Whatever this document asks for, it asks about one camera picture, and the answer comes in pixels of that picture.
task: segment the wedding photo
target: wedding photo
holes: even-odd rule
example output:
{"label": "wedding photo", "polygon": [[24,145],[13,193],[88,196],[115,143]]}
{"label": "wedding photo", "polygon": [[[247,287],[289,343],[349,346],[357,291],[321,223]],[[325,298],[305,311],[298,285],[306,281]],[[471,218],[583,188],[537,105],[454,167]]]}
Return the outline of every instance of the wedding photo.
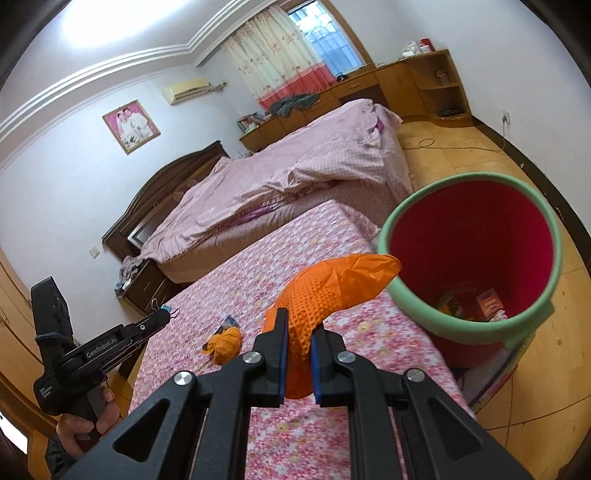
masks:
{"label": "wedding photo", "polygon": [[160,130],[137,100],[107,113],[103,120],[128,155],[160,135]]}

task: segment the green rim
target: green rim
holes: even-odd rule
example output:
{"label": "green rim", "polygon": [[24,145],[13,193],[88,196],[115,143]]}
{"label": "green rim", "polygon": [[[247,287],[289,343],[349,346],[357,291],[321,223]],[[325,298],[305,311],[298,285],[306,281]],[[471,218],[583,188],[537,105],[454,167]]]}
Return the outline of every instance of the green rim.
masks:
{"label": "green rim", "polygon": [[513,347],[532,334],[552,314],[551,302],[556,289],[562,263],[562,246],[558,222],[552,208],[541,194],[528,184],[513,177],[499,173],[464,173],[437,181],[404,200],[386,220],[378,239],[378,253],[390,254],[388,246],[392,231],[404,213],[421,199],[445,187],[467,181],[495,181],[513,187],[528,197],[544,216],[552,235],[554,262],[548,283],[540,297],[527,310],[503,322],[467,322],[446,315],[417,297],[400,279],[396,277],[388,286],[388,291],[400,308],[429,332],[466,345],[486,345],[503,342]]}

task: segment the pink duvet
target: pink duvet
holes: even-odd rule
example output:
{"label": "pink duvet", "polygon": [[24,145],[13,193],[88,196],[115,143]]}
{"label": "pink duvet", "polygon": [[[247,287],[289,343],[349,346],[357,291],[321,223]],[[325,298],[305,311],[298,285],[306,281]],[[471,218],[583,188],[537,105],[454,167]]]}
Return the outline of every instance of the pink duvet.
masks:
{"label": "pink duvet", "polygon": [[402,201],[411,192],[408,167],[404,160],[394,160],[402,152],[390,151],[392,142],[382,138],[387,134],[382,133],[384,123],[394,134],[401,122],[371,100],[356,100],[252,157],[221,159],[185,194],[144,244],[141,256],[165,263],[240,215],[327,188],[334,181],[386,185]]}

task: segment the power cord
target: power cord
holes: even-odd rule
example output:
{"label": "power cord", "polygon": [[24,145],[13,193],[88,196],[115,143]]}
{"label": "power cord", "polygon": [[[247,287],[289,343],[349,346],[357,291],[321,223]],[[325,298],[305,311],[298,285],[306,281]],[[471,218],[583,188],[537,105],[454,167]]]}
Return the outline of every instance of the power cord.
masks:
{"label": "power cord", "polygon": [[[421,145],[423,142],[427,141],[427,140],[431,140],[431,143],[429,143],[429,145]],[[408,147],[408,148],[403,148],[403,150],[422,150],[422,149],[427,149],[427,150],[484,150],[486,152],[504,152],[505,151],[505,147],[507,145],[507,140],[505,138],[505,121],[503,121],[503,146],[499,149],[499,150],[493,150],[491,148],[483,148],[483,147],[432,147],[431,145],[433,145],[435,143],[435,140],[432,138],[423,138],[419,143],[418,143],[418,147]]]}

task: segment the white ceiling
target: white ceiling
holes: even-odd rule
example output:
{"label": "white ceiling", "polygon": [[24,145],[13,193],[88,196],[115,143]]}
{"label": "white ceiling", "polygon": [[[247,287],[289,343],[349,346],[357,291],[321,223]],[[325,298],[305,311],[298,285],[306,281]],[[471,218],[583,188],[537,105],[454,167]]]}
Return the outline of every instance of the white ceiling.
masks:
{"label": "white ceiling", "polygon": [[0,155],[86,98],[152,72],[198,65],[274,1],[72,0],[0,92]]}

